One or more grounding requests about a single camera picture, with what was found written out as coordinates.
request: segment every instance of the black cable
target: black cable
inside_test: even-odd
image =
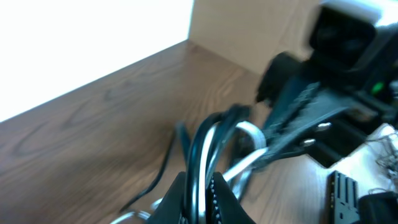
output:
[[[210,184],[211,177],[213,176],[223,149],[226,147],[228,141],[235,133],[236,125],[239,122],[247,120],[249,115],[250,107],[242,105],[233,105],[223,114],[223,119],[217,126],[217,129],[214,133],[213,141],[207,157],[206,188]]]
[[[170,159],[170,152],[171,152],[172,148],[174,147],[175,140],[176,140],[176,130],[173,131],[173,135],[172,135],[171,141],[169,143],[169,148],[166,151],[166,155],[164,156],[162,165],[160,166],[159,172],[157,173],[155,179],[152,181],[152,183],[150,183],[148,188],[146,188],[145,190],[143,190],[142,192],[137,194],[135,197],[130,199],[130,201],[128,201],[128,203],[123,205],[123,207],[120,209],[119,213],[126,211],[134,202],[139,200],[142,196],[145,196],[146,194],[151,192],[156,187],[156,185],[159,183],[160,179],[163,176],[164,170],[166,170],[167,161],[169,161],[169,159]]]
[[[191,139],[188,135],[188,131],[182,121],[177,122],[175,125],[175,131],[177,132],[177,136],[181,141],[182,152],[184,155],[185,165],[188,165],[188,155],[189,149],[191,146]]]
[[[208,130],[219,121],[221,113],[213,113],[207,117],[199,126],[191,143],[183,197],[183,216],[188,219],[188,223],[198,222],[198,184],[203,143]]]

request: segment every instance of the tangled wires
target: tangled wires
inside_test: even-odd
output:
[[[383,170],[383,174],[390,180],[388,189],[375,188],[370,189],[369,194],[375,191],[396,191],[396,184],[398,184],[398,150],[394,145],[394,141],[398,139],[398,132],[385,135],[377,139],[369,139],[365,142],[369,147],[370,142],[377,142],[382,145],[384,149],[381,151],[376,159],[376,164]]]

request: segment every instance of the white wall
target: white wall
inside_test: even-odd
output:
[[[0,2],[0,121],[188,37],[193,0]]]

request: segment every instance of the cord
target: cord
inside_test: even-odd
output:
[[[152,183],[150,183],[148,188],[146,188],[145,190],[143,190],[142,192],[140,192],[139,194],[134,196],[132,199],[130,199],[130,201],[128,201],[128,203],[123,205],[123,207],[120,209],[119,213],[122,213],[122,212],[126,211],[134,202],[138,201],[141,197],[143,197],[146,194],[148,194],[149,192],[151,192],[156,187],[156,185],[159,183],[160,179],[163,176],[164,170],[166,170],[167,162],[170,159],[170,152],[171,152],[171,150],[173,149],[173,147],[175,145],[176,136],[177,136],[176,135],[176,130],[174,130],[172,138],[171,138],[171,141],[169,143],[169,147],[168,147],[168,149],[166,151],[166,155],[164,156],[162,165],[160,166],[159,172],[157,173],[155,179],[152,181]]]
[[[127,212],[126,214],[120,216],[119,218],[113,220],[111,222],[111,224],[124,223],[123,221],[132,218],[134,215],[143,220],[147,220],[150,217],[150,214],[147,212],[144,212],[144,211],[130,211],[130,212]]]
[[[177,122],[177,124],[175,125],[175,131],[177,133],[177,137],[179,138],[179,140],[181,142],[185,165],[188,166],[187,163],[188,163],[189,149],[191,146],[191,139],[190,139],[188,131],[182,121]]]
[[[210,184],[211,177],[213,176],[223,149],[236,131],[236,125],[248,119],[249,115],[250,107],[241,105],[233,105],[223,114],[222,121],[219,123],[214,134],[213,144],[210,146],[210,152],[207,158],[206,188],[208,188]]]
[[[200,161],[203,143],[208,130],[217,122],[221,121],[221,113],[209,115],[199,126],[192,140],[187,162],[187,173],[185,176],[185,189],[183,196],[183,216],[189,223],[198,222],[198,197],[199,197],[199,175]]]
[[[382,155],[382,153],[379,153],[378,158],[376,159],[376,164],[384,170],[385,174],[387,175],[388,179],[391,181],[388,189],[376,187],[374,189],[370,189],[368,191],[369,194],[374,194],[374,191],[381,190],[381,191],[391,191],[391,187],[395,185],[396,180],[398,180],[398,155],[397,155],[397,150],[395,147],[392,145],[392,141],[394,139],[391,139],[390,137],[393,135],[398,135],[398,132],[394,132],[388,135],[385,135],[381,138],[377,139],[369,139],[365,141],[365,144],[372,148],[374,151],[373,147],[369,144],[369,142],[376,142],[379,144],[382,144],[383,149],[385,150],[386,155]]]

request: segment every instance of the black electronic device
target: black electronic device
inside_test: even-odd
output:
[[[239,205],[253,172],[302,154],[330,167],[382,123],[395,125],[391,83],[397,79],[398,19],[391,16],[397,4],[325,1],[310,35],[312,56],[302,62],[281,53],[264,74],[256,101],[270,105],[272,112],[262,129],[248,121],[251,109],[242,105],[209,115],[192,140],[178,123],[167,156],[179,138],[187,171],[177,176],[147,223],[253,223]],[[223,175],[216,173],[220,155],[233,138],[230,168]],[[154,188],[166,162],[167,157],[150,187],[121,212]]]
[[[383,192],[359,199],[359,216],[362,224],[398,223],[398,195]]]
[[[328,178],[329,223],[352,224],[359,221],[358,183],[334,171]]]

